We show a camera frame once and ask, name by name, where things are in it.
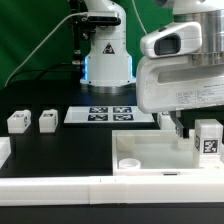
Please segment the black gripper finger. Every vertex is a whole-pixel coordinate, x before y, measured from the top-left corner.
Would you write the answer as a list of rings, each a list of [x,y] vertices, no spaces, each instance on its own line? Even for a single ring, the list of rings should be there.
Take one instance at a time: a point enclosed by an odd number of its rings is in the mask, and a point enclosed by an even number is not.
[[[171,111],[170,117],[176,126],[178,136],[183,139],[188,139],[189,138],[189,129],[185,128],[180,121],[181,112],[180,111]]]

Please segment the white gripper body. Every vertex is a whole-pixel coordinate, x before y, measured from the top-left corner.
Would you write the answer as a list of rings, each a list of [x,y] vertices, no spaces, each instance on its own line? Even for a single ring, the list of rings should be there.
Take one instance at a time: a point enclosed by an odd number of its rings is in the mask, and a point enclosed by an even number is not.
[[[137,67],[136,97],[143,113],[224,105],[224,65],[195,67],[189,56],[144,56]]]

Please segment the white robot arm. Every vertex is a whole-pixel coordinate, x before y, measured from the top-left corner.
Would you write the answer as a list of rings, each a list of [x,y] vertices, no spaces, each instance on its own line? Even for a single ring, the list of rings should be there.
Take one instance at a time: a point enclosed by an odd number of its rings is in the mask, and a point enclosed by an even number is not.
[[[224,0],[153,0],[173,22],[142,37],[143,58],[132,70],[126,13],[111,0],[84,0],[93,27],[81,81],[99,92],[134,83],[144,113],[224,105]]]

